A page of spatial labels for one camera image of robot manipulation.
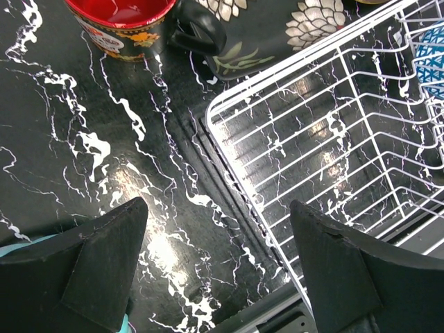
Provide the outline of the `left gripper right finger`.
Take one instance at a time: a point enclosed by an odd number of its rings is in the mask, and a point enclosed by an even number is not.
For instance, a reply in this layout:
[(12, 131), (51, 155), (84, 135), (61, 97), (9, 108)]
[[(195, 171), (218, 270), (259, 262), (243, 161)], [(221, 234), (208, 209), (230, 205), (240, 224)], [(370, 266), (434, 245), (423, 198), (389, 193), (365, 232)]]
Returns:
[(443, 260), (388, 244), (297, 200), (290, 220), (319, 332), (443, 331)]

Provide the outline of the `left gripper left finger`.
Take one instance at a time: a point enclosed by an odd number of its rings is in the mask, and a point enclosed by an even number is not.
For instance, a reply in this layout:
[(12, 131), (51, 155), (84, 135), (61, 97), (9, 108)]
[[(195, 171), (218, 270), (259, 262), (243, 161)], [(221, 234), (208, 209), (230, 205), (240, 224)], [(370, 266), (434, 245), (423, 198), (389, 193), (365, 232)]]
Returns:
[(1, 331), (118, 332), (147, 218), (136, 197), (1, 257)]

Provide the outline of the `blue patterned bowl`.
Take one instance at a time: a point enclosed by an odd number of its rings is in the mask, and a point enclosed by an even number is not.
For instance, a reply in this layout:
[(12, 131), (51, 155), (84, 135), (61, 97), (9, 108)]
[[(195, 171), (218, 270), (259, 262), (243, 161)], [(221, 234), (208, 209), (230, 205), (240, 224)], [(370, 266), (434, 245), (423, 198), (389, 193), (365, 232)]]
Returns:
[(416, 49), (416, 72), (423, 89), (443, 100), (443, 20), (424, 32)]

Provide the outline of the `black floral square plate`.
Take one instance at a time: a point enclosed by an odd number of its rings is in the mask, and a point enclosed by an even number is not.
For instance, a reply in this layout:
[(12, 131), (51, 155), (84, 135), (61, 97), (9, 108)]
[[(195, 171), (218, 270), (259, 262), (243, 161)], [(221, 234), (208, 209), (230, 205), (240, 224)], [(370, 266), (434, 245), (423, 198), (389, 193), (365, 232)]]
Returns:
[(219, 80), (262, 71), (367, 15), (381, 1), (201, 1), (223, 25), (227, 42), (205, 62)]

